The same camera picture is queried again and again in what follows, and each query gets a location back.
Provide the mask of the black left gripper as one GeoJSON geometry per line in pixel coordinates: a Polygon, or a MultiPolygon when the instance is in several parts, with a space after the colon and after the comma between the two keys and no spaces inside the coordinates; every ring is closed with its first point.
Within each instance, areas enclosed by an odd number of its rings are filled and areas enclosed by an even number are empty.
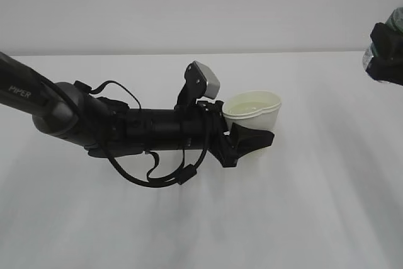
{"type": "Polygon", "coordinates": [[[275,135],[269,130],[249,129],[236,123],[228,128],[222,112],[224,102],[191,100],[179,102],[180,148],[200,149],[201,154],[193,165],[199,167],[206,153],[212,154],[224,168],[234,168],[239,158],[270,147],[275,135]]]}

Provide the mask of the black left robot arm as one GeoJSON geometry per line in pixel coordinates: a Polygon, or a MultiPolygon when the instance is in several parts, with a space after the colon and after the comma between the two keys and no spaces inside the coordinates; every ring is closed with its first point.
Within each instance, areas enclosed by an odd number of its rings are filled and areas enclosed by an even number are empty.
{"type": "Polygon", "coordinates": [[[130,108],[80,81],[46,83],[31,67],[1,55],[1,103],[30,114],[37,130],[82,146],[92,157],[200,149],[234,167],[240,157],[272,145],[269,130],[227,125],[216,99],[220,83],[209,67],[194,61],[184,79],[172,110],[130,108]]]}

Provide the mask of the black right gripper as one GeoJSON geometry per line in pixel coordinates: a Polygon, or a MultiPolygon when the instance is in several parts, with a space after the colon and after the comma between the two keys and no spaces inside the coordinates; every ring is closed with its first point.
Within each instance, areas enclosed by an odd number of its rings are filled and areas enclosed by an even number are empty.
{"type": "Polygon", "coordinates": [[[402,86],[402,32],[376,23],[370,34],[372,57],[366,73],[375,81],[402,86]]]}

